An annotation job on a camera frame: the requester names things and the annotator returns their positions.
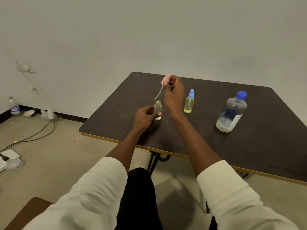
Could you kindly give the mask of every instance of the white sleeve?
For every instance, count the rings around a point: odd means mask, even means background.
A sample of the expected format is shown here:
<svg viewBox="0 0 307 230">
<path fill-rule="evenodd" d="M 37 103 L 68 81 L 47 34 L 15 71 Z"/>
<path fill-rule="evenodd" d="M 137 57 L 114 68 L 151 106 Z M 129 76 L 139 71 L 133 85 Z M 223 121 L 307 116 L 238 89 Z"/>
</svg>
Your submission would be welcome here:
<svg viewBox="0 0 307 230">
<path fill-rule="evenodd" d="M 127 178 L 121 162 L 102 158 L 68 194 L 34 218 L 24 230 L 113 230 Z"/>
<path fill-rule="evenodd" d="M 298 229 L 286 217 L 263 206 L 259 195 L 226 161 L 219 161 L 197 177 L 218 229 Z"/>
</svg>

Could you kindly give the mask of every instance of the brown chair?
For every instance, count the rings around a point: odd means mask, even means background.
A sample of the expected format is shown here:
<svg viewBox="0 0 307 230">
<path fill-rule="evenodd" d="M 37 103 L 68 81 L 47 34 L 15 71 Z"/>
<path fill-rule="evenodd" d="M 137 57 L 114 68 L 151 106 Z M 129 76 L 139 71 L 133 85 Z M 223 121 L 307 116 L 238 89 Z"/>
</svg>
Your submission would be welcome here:
<svg viewBox="0 0 307 230">
<path fill-rule="evenodd" d="M 4 230 L 21 230 L 36 216 L 43 213 L 52 202 L 34 197 L 21 209 Z"/>
</svg>

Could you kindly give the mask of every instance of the bottle label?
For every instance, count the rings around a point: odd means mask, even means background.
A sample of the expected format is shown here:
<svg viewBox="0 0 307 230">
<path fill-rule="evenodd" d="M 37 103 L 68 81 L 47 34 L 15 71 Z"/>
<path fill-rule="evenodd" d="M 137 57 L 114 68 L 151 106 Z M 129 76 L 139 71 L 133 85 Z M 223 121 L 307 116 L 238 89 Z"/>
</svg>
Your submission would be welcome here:
<svg viewBox="0 0 307 230">
<path fill-rule="evenodd" d="M 17 106 L 13 106 L 10 110 L 11 110 L 11 114 L 12 115 L 17 115 L 17 114 L 20 113 L 20 109 L 19 109 L 18 105 Z"/>
<path fill-rule="evenodd" d="M 218 122 L 222 128 L 232 130 L 241 116 L 242 115 L 238 115 L 235 110 L 230 110 L 225 107 L 218 119 Z"/>
</svg>

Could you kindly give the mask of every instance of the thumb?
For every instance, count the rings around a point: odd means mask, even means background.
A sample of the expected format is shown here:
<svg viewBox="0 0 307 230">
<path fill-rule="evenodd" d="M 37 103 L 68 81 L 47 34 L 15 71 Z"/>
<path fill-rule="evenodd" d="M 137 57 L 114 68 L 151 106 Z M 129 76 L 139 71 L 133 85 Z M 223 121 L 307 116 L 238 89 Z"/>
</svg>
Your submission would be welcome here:
<svg viewBox="0 0 307 230">
<path fill-rule="evenodd" d="M 171 90 L 171 86 L 169 85 L 169 83 L 167 82 L 167 81 L 163 81 L 163 88 L 165 89 L 165 90 Z"/>
<path fill-rule="evenodd" d="M 161 116 L 162 115 L 162 113 L 160 112 L 160 113 L 155 113 L 155 114 L 152 114 L 151 115 L 151 118 L 154 120 L 154 119 L 156 119 L 157 117 L 159 117 L 159 116 Z"/>
</svg>

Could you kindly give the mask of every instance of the beige floor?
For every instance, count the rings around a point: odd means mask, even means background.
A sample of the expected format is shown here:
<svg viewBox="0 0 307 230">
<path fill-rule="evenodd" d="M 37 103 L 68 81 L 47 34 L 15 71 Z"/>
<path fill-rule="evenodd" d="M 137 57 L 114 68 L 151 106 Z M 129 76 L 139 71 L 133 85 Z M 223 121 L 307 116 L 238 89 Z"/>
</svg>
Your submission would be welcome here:
<svg viewBox="0 0 307 230">
<path fill-rule="evenodd" d="M 40 116 L 10 118 L 0 124 L 0 148 L 39 131 L 46 121 Z M 115 143 L 79 135 L 82 123 L 64 120 L 56 130 L 38 141 L 21 143 L 13 150 L 25 166 L 19 171 L 0 173 L 0 229 L 4 229 L 32 197 L 56 202 Z M 40 135 L 52 130 L 48 126 Z M 150 153 L 136 149 L 131 169 L 147 167 Z M 152 180 L 163 227 L 167 229 L 208 229 L 204 201 L 188 159 L 171 157 L 158 162 Z M 248 180 L 265 205 L 307 229 L 307 186 L 253 176 Z"/>
</svg>

